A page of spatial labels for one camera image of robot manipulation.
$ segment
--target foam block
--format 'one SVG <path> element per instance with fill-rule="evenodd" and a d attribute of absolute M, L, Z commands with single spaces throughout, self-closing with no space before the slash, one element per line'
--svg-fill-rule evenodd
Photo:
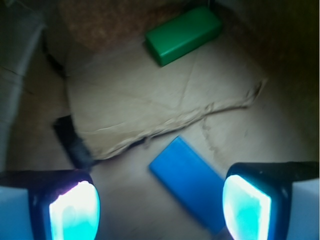
<path fill-rule="evenodd" d="M 177 137 L 149 165 L 152 173 L 213 234 L 225 226 L 224 180 Z"/>
<path fill-rule="evenodd" d="M 205 6 L 188 11 L 145 34 L 145 43 L 161 65 L 216 38 L 222 29 L 220 20 Z"/>

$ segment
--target blue block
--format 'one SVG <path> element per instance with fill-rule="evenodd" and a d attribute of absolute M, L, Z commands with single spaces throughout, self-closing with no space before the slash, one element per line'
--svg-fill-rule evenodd
<path fill-rule="evenodd" d="M 181 137 L 173 140 L 149 168 L 213 234 L 226 225 L 222 205 L 224 180 Z"/>

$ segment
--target cardboard sheet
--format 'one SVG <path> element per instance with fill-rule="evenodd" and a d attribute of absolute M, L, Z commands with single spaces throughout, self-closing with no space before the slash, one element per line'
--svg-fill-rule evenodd
<path fill-rule="evenodd" d="M 95 159 L 253 104 L 266 78 L 227 35 L 160 67 L 137 39 L 96 54 L 67 79 L 77 133 Z"/>

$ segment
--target torn cardboard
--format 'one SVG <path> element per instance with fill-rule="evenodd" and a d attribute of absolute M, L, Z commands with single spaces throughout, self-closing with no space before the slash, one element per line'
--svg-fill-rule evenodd
<path fill-rule="evenodd" d="M 67 80 L 73 121 L 95 159 L 253 104 L 266 77 L 227 35 L 160 67 L 141 39 L 96 54 Z"/>

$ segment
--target green block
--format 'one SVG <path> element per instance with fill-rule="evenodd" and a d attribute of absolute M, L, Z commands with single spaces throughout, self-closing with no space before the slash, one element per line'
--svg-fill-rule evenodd
<path fill-rule="evenodd" d="M 221 21 L 202 6 L 147 32 L 145 43 L 156 61 L 164 66 L 216 38 L 221 30 Z"/>

